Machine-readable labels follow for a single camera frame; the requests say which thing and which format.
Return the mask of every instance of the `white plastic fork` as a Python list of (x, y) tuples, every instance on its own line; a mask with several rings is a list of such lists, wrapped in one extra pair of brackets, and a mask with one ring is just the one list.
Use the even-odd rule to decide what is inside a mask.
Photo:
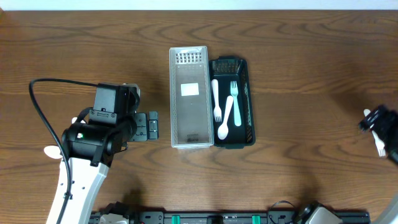
[[(371, 111), (369, 109), (365, 109), (363, 111), (363, 114), (367, 116)], [(374, 137), (374, 143), (376, 144), (377, 152), (379, 153), (379, 157), (385, 157), (386, 156), (386, 150), (384, 149), (384, 142), (379, 139), (379, 136), (376, 134), (375, 131), (372, 131), (373, 137)]]
[(241, 113), (239, 112), (239, 105), (238, 105), (238, 85), (236, 81), (231, 82), (231, 95), (234, 97), (234, 123), (235, 126), (242, 125), (241, 121)]
[(222, 112), (221, 108), (218, 104), (218, 81), (216, 79), (213, 79), (211, 81), (211, 88), (213, 89), (213, 96), (214, 96), (214, 102), (215, 102), (215, 107), (214, 107), (214, 119), (216, 122), (221, 122), (222, 119)]

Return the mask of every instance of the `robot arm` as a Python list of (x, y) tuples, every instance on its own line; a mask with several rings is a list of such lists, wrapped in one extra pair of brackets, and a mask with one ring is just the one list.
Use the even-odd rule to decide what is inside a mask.
[[(75, 83), (56, 79), (43, 81)], [(88, 223), (96, 195), (108, 174), (113, 156), (121, 152), (123, 147), (126, 150), (128, 141), (146, 141), (159, 137), (157, 112), (149, 113), (150, 126), (145, 113), (136, 113), (140, 101), (137, 85), (100, 83), (96, 87), (94, 107), (84, 109), (76, 122), (72, 121), (72, 125), (62, 134), (65, 156), (60, 163), (58, 187), (47, 224)], [(31, 97), (38, 107), (33, 91)], [(90, 116), (87, 124), (81, 122), (86, 115)], [(59, 147), (52, 149), (60, 153)], [(61, 158), (57, 153), (54, 155), (54, 151), (49, 156)], [(69, 171), (64, 163), (65, 159), (69, 164)]]

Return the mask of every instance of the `black plastic tray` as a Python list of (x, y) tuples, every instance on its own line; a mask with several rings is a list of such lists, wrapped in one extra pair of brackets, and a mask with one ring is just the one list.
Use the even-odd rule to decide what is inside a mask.
[[(239, 127), (234, 124), (234, 110), (231, 109), (229, 114), (228, 135), (224, 140), (220, 140), (217, 135), (217, 130), (222, 122), (216, 123), (213, 118), (214, 126), (214, 145), (218, 147), (225, 147), (227, 149), (242, 149), (244, 146), (251, 146), (256, 142), (256, 135), (254, 134), (254, 120), (253, 109), (251, 105), (250, 85), (248, 64), (245, 60), (237, 57), (219, 57), (216, 60), (209, 61), (210, 81), (218, 80), (218, 101), (223, 114), (226, 98), (231, 95), (230, 87), (231, 81), (236, 81), (238, 84), (239, 94), (237, 96), (239, 111), (241, 113), (242, 125)], [(213, 92), (211, 92), (212, 108), (215, 107)]]

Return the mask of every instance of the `plastic cutlery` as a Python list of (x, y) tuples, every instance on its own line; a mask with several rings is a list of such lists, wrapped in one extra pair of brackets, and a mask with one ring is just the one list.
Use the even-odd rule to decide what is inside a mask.
[[(371, 111), (369, 109), (365, 109), (363, 111), (363, 114), (365, 114), (365, 116), (367, 116), (370, 112)], [(376, 132), (372, 131), (372, 134), (374, 137), (374, 143), (376, 144), (377, 152), (379, 153), (379, 157), (386, 156), (386, 150), (384, 149), (384, 142), (379, 139), (379, 136), (376, 134)]]
[(234, 103), (234, 98), (232, 96), (228, 96), (226, 98), (226, 105), (225, 105), (225, 114), (224, 114), (224, 121), (223, 124), (218, 128), (218, 138), (224, 140), (228, 135), (228, 117), (229, 112), (231, 112), (232, 104)]
[(58, 146), (45, 146), (44, 153), (52, 159), (61, 159), (61, 150)]
[(231, 82), (231, 95), (234, 97), (234, 123), (235, 126), (242, 125), (241, 120), (241, 113), (239, 112), (239, 105), (238, 105), (238, 85), (236, 81)]
[(222, 119), (222, 112), (221, 108), (218, 104), (218, 81), (216, 79), (211, 81), (211, 88), (213, 89), (213, 96), (214, 96), (214, 102), (215, 102), (215, 107), (214, 107), (214, 119), (216, 122), (221, 122)]

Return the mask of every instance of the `green clip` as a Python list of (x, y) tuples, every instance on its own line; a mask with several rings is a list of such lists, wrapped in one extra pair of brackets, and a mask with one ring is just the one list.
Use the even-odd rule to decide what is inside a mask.
[(253, 215), (251, 220), (253, 224), (261, 224), (261, 218), (259, 215)]
[(180, 216), (179, 215), (172, 216), (172, 224), (180, 224)]

